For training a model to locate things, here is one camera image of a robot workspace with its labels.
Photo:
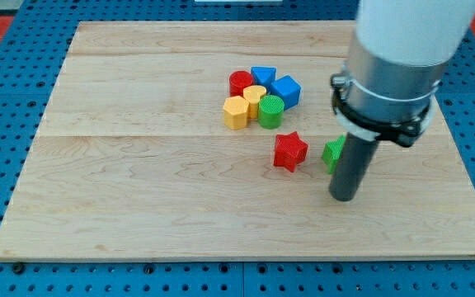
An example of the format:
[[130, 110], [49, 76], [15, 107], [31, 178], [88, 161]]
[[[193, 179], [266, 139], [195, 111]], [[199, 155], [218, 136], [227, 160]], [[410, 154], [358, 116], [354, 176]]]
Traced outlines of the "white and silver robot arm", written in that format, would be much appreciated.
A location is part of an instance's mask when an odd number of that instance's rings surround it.
[[348, 57], [331, 78], [339, 123], [368, 142], [412, 146], [474, 16], [475, 0], [361, 0]]

